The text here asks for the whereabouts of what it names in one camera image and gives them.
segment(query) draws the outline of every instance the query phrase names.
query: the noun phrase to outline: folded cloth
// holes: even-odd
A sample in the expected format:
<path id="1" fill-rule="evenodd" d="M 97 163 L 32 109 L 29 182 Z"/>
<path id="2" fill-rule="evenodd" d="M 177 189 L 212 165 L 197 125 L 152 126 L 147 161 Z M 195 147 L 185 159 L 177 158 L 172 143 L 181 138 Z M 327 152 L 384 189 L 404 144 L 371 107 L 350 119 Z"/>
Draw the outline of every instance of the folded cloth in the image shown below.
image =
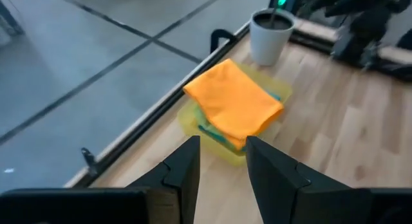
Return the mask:
<path id="1" fill-rule="evenodd" d="M 183 90 L 237 150 L 245 145 L 247 136 L 262 132 L 283 110 L 282 103 L 230 59 L 201 74 Z"/>
<path id="2" fill-rule="evenodd" d="M 268 94 L 272 97 L 274 97 L 276 100 L 281 100 L 281 98 L 274 93 L 268 92 Z M 204 132 L 205 134 L 209 135 L 211 138 L 215 139 L 219 143 L 223 144 L 227 149 L 229 149 L 232 152 L 237 153 L 238 150 L 236 147 L 231 144 L 227 139 L 223 136 L 223 133 L 219 131 L 217 128 L 215 128 L 206 118 L 205 114 L 203 111 L 200 109 L 200 106 L 196 106 L 194 108 L 194 117 L 196 119 L 196 122 L 198 123 L 198 128 L 200 131 Z M 245 146 L 243 146 L 240 151 L 243 153 L 245 152 Z"/>

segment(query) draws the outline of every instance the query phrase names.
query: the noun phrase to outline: black soil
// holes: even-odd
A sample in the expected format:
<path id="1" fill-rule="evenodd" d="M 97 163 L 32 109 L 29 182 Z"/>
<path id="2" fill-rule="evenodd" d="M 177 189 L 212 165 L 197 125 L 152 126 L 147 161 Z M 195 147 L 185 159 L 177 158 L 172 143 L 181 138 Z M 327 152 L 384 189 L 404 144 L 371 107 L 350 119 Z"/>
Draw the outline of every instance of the black soil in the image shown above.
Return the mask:
<path id="1" fill-rule="evenodd" d="M 270 17 L 272 14 L 259 14 L 253 18 L 256 24 L 271 30 L 287 30 L 292 27 L 292 22 L 283 16 L 275 16 L 273 24 L 270 24 Z"/>

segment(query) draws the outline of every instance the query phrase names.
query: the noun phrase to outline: green light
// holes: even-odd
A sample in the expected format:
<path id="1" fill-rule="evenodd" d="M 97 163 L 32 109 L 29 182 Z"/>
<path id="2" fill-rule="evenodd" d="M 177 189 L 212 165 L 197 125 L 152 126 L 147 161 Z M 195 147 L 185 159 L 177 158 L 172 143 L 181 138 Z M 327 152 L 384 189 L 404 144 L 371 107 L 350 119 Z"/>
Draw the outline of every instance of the green light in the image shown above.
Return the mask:
<path id="1" fill-rule="evenodd" d="M 277 5 L 282 6 L 286 3 L 286 0 L 278 0 Z"/>

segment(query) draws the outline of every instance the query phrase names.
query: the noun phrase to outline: light wood surface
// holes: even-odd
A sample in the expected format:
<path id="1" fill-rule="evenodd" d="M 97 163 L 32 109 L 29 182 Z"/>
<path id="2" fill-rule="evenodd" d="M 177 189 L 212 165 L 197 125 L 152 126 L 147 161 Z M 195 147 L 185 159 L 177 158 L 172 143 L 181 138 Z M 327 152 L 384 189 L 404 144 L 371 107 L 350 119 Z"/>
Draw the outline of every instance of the light wood surface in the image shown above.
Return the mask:
<path id="1" fill-rule="evenodd" d="M 259 67 L 250 58 L 248 36 L 227 58 L 292 85 L 270 142 L 274 147 L 352 187 L 412 186 L 410 86 L 294 44 L 285 47 L 275 66 Z M 176 113 L 187 99 L 181 98 L 93 187 L 124 187 L 183 143 L 187 137 Z M 202 149 L 200 170 L 195 223 L 262 222 L 245 165 L 231 166 Z"/>

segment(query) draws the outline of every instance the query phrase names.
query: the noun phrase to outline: green cloth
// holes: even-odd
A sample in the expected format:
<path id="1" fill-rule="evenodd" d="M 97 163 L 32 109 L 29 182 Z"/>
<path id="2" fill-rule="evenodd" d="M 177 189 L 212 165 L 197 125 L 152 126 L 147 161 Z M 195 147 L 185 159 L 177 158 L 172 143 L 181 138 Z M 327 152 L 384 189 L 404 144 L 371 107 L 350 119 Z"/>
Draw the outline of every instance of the green cloth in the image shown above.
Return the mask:
<path id="1" fill-rule="evenodd" d="M 276 100 L 281 100 L 281 98 L 274 93 L 268 92 L 268 94 L 274 97 Z M 215 128 L 206 118 L 203 111 L 200 109 L 199 105 L 196 105 L 194 108 L 194 117 L 198 123 L 198 128 L 200 131 L 204 132 L 205 134 L 209 135 L 219 143 L 223 144 L 227 149 L 231 150 L 232 152 L 238 152 L 233 144 L 226 140 L 223 136 L 223 133 L 220 132 L 217 128 Z M 245 147 L 242 147 L 241 152 L 245 152 Z"/>

